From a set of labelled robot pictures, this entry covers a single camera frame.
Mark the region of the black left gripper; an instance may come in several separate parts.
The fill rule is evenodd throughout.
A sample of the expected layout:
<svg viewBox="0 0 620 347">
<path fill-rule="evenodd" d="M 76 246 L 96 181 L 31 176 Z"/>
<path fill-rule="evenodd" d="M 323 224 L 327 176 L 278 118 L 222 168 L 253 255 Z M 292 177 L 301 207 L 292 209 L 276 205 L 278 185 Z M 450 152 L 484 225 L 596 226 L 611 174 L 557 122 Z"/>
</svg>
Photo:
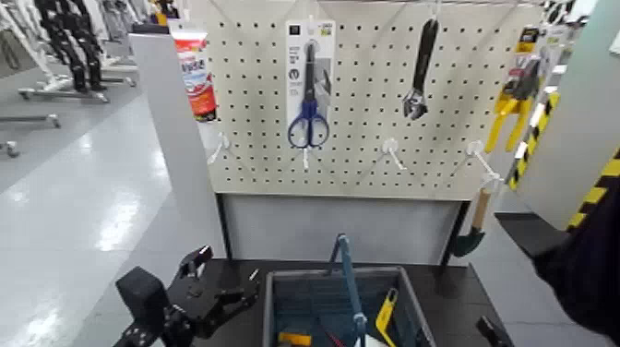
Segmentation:
<svg viewBox="0 0 620 347">
<path fill-rule="evenodd" d="M 209 339 L 227 321 L 227 306 L 244 310 L 256 303 L 259 285 L 224 290 L 211 288 L 199 279 L 212 258 L 212 247 L 203 245 L 182 259 L 180 279 L 174 279 L 167 290 L 171 305 L 164 323 L 166 341 Z"/>
</svg>

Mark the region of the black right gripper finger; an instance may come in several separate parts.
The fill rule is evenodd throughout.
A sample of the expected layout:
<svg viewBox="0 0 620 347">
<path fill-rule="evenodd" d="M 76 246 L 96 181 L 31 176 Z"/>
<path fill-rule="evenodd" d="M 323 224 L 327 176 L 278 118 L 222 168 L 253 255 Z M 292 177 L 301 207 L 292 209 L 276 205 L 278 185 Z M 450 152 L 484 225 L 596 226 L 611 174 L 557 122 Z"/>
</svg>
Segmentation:
<svg viewBox="0 0 620 347">
<path fill-rule="evenodd" d="M 488 317 L 481 316 L 476 322 L 476 328 L 492 347 L 513 347 L 507 332 Z"/>
</svg>

